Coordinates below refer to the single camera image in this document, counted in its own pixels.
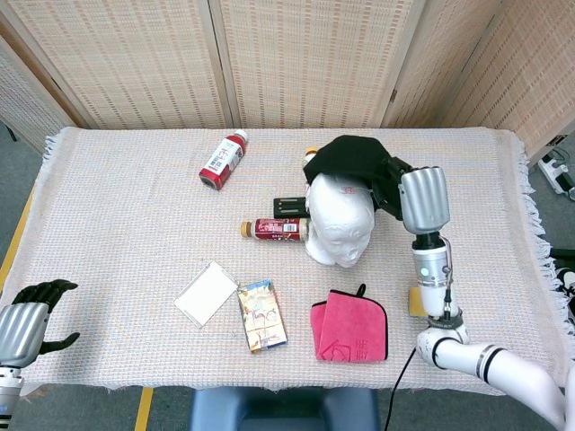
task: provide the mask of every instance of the blue chair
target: blue chair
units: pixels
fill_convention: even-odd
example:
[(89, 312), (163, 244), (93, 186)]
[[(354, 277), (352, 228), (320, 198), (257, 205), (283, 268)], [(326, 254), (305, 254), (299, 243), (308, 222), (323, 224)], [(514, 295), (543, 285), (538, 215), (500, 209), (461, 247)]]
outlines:
[(379, 431), (376, 391), (223, 387), (196, 391), (190, 431)]

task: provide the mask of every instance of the yellow floor tape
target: yellow floor tape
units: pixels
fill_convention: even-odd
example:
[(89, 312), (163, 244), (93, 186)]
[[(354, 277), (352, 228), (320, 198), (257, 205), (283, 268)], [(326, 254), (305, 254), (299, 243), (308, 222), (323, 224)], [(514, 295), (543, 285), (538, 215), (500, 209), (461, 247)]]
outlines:
[[(24, 232), (24, 226), (26, 225), (26, 220), (28, 220), (28, 214), (30, 213), (30, 205), (32, 202), (32, 194), (34, 190), (28, 196), (28, 201), (26, 202), (26, 206), (22, 211), (22, 215), (20, 216), (20, 221), (16, 226), (16, 231), (10, 241), (10, 245), (8, 246), (8, 251), (6, 252), (6, 256), (4, 257), (4, 261), (2, 262), (2, 267), (0, 267), (0, 293), (2, 293), (2, 289), (4, 288), (4, 283), (8, 278), (8, 272), (10, 272), (10, 268), (14, 262), (14, 258), (16, 256), (16, 252), (18, 251), (18, 245), (20, 245), (20, 239), (22, 238), (22, 233)], [(147, 428), (147, 420), (150, 415), (150, 407), (152, 407), (152, 396), (154, 395), (154, 390), (152, 388), (144, 388), (142, 390), (142, 396), (140, 398), (140, 405), (137, 409), (137, 419), (136, 419), (136, 426), (134, 427), (135, 431), (146, 431)]]

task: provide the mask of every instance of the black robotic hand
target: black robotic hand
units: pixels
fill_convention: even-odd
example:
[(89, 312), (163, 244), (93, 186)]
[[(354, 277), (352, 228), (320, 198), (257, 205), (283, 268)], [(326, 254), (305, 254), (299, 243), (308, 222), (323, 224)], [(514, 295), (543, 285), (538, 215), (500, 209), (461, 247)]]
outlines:
[(64, 292), (77, 286), (66, 280), (28, 286), (0, 312), (0, 367), (24, 368), (38, 355), (74, 344), (80, 337), (79, 332), (50, 342), (44, 341), (44, 333), (49, 316)]

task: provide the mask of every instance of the white bottle cap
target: white bottle cap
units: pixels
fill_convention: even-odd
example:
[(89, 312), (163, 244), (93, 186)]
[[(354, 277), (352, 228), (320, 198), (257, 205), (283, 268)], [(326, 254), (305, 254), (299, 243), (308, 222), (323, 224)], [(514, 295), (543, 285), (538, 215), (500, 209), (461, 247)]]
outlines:
[(241, 130), (240, 128), (238, 128), (238, 129), (234, 132), (234, 135), (240, 136), (246, 144), (248, 143), (248, 134), (245, 133), (245, 130)]

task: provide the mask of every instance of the small box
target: small box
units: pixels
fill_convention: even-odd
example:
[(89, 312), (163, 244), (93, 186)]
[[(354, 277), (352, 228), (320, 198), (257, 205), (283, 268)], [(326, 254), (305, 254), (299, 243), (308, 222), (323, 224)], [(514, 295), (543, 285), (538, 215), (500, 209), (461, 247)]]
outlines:
[(288, 342), (271, 281), (263, 280), (242, 286), (237, 295), (245, 336), (252, 353)]

